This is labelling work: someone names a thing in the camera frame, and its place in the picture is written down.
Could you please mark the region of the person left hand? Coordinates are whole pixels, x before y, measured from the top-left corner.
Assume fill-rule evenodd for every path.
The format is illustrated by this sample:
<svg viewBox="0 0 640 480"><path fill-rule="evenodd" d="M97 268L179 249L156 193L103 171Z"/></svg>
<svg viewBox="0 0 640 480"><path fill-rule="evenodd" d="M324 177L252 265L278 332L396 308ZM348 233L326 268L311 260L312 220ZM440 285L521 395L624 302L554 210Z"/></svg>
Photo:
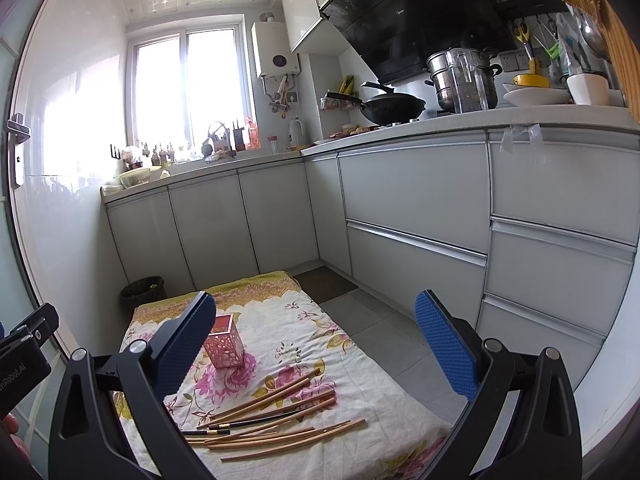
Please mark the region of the person left hand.
<svg viewBox="0 0 640 480"><path fill-rule="evenodd" d="M20 451L21 456L23 456L25 460L31 463L32 460L30 459L29 449L26 446L25 442L18 436L20 423L18 422L17 418L11 413L7 414L6 417L1 421L1 428L9 435L16 448Z"/></svg>

